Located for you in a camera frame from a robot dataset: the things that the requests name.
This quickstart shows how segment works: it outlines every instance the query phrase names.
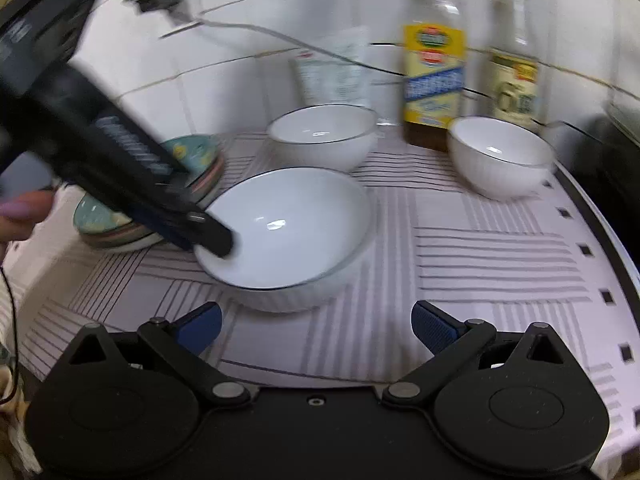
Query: green plate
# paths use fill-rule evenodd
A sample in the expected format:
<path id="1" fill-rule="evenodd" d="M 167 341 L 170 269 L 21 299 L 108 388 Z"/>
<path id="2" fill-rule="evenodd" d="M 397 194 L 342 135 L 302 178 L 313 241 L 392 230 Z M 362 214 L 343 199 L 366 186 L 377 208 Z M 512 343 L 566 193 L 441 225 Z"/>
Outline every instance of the green plate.
<path id="1" fill-rule="evenodd" d="M 197 180 L 216 160 L 220 144 L 215 136 L 185 136 L 166 140 L 162 146 L 190 170 L 188 184 Z M 132 223 L 86 194 L 74 212 L 74 227 L 82 234 L 100 235 Z"/>

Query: small white bowl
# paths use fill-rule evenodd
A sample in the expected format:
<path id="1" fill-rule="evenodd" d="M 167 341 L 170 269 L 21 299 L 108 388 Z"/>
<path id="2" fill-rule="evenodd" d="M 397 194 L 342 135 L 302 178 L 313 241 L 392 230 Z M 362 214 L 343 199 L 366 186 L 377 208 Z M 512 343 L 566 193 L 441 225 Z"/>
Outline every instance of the small white bowl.
<path id="1" fill-rule="evenodd" d="M 354 105 L 311 106 L 277 118 L 267 133 L 284 166 L 348 172 L 376 145 L 378 115 Z"/>
<path id="2" fill-rule="evenodd" d="M 536 134 L 488 117 L 453 121 L 447 145 L 458 173 L 494 200 L 529 194 L 549 177 L 555 161 L 554 150 Z"/>
<path id="3" fill-rule="evenodd" d="M 319 168 L 249 178 L 207 209 L 236 232 L 236 246 L 196 258 L 239 303 L 267 312 L 307 310 L 334 298 L 375 235 L 376 209 L 353 178 Z"/>

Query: bottle with yellow label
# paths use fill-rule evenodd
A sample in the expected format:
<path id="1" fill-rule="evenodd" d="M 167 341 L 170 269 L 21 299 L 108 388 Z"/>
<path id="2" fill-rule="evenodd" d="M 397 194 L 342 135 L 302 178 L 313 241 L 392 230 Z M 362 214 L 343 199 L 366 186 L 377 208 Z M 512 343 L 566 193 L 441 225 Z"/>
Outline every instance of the bottle with yellow label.
<path id="1" fill-rule="evenodd" d="M 506 0 L 503 7 L 491 51 L 491 115 L 533 129 L 538 56 L 528 0 Z"/>
<path id="2" fill-rule="evenodd" d="M 406 140 L 445 152 L 447 125 L 460 114 L 465 60 L 454 0 L 413 0 L 404 49 Z"/>

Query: striped tablecloth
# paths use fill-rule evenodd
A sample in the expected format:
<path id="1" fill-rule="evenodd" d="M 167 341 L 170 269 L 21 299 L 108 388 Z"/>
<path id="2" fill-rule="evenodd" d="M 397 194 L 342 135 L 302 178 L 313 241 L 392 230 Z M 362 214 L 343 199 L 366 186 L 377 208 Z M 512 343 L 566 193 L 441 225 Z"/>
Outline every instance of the striped tablecloth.
<path id="1" fill-rule="evenodd" d="M 273 167 L 264 134 L 229 137 L 225 150 L 222 190 Z M 550 323 L 609 409 L 601 456 L 637 443 L 638 329 L 603 245 L 559 180 L 526 200 L 492 202 L 465 189 L 447 155 L 409 146 L 393 129 L 353 176 L 382 211 L 372 255 L 335 301 L 289 315 L 236 303 L 192 253 L 169 244 L 131 254 L 85 247 L 71 225 L 82 192 L 65 189 L 53 215 L 6 258 L 20 300 L 20 357 L 44 378 L 89 320 L 135 330 L 215 300 L 224 327 L 202 358 L 230 376 L 284 386 L 386 383 L 430 357 L 410 326 L 415 301 L 428 300 L 498 330 Z M 0 301 L 6 335 L 3 291 Z"/>

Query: pink fingernail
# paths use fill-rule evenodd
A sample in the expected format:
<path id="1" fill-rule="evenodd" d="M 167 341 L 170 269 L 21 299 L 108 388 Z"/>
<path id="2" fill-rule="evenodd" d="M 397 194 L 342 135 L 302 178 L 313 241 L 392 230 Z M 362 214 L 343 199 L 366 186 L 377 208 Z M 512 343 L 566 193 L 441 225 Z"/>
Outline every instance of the pink fingernail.
<path id="1" fill-rule="evenodd" d="M 32 214 L 31 207 L 25 202 L 5 202 L 0 204 L 0 216 L 14 218 L 16 220 L 24 220 Z"/>

